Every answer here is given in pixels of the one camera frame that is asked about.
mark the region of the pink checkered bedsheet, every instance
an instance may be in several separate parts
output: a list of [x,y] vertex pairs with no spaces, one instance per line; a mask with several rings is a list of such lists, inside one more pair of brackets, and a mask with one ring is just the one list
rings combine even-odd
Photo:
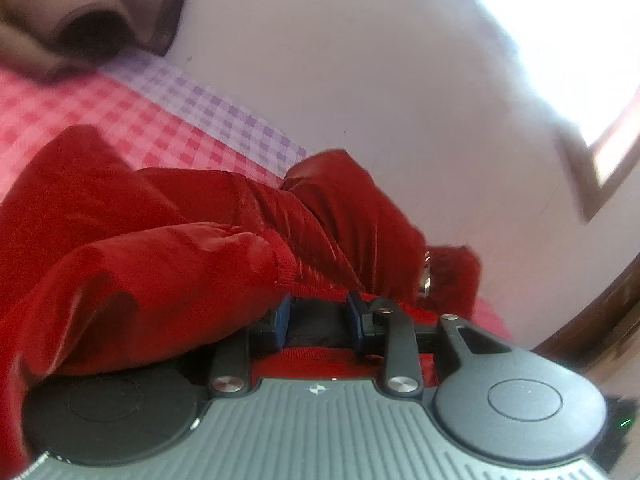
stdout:
[[131,50],[52,86],[0,69],[0,200],[44,144],[78,123],[98,126],[136,169],[226,170],[277,186],[306,153],[151,54]]

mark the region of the silver screw head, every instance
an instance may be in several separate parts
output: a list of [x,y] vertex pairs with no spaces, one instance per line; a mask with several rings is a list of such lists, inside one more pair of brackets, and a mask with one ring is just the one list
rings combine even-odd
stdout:
[[391,377],[386,385],[389,389],[398,392],[400,394],[410,394],[418,389],[418,381],[412,379],[411,377]]
[[211,381],[211,387],[222,394],[234,394],[244,387],[244,381],[239,377],[224,375]]

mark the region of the window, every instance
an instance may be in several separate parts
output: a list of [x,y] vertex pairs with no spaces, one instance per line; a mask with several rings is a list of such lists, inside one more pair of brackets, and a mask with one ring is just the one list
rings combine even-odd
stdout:
[[640,158],[640,0],[480,0],[530,84],[575,125],[559,145],[591,219]]

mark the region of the ribbed gray plastic surface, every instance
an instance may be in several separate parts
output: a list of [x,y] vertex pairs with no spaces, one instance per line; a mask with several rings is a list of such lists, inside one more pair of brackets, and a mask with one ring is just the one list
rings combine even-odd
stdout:
[[212,403],[174,448],[97,468],[42,456],[29,480],[602,480],[585,459],[553,469],[485,463],[446,440],[414,402],[371,381],[266,379],[251,395]]

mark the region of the purple checkered fabric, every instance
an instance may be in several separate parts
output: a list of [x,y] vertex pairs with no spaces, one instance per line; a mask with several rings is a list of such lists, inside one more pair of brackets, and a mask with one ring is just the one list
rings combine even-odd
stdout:
[[276,176],[283,177],[306,156],[304,148],[279,130],[154,54],[127,49],[100,70]]

